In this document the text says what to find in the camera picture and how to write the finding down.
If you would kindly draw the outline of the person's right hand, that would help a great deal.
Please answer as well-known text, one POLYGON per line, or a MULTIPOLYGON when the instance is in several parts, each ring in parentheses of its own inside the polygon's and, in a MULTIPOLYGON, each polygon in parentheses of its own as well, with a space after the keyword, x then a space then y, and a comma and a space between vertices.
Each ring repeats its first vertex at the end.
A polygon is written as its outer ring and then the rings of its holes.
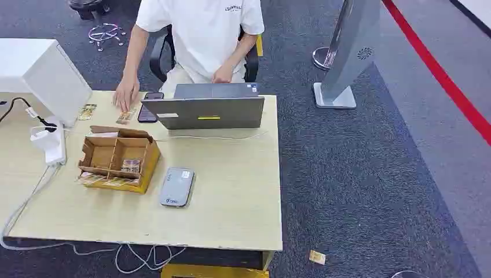
POLYGON ((113 105, 122 112, 129 112, 133 102, 138 98, 140 82, 136 75, 123 76, 113 95, 113 105))

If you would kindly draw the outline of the person's left hand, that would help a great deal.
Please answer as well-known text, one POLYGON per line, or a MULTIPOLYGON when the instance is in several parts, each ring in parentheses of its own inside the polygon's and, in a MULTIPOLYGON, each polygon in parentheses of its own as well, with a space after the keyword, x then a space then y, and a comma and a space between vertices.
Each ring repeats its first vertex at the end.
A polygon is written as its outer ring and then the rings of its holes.
POLYGON ((234 66, 224 64, 220 66, 212 76, 212 83, 230 83, 233 77, 234 66))

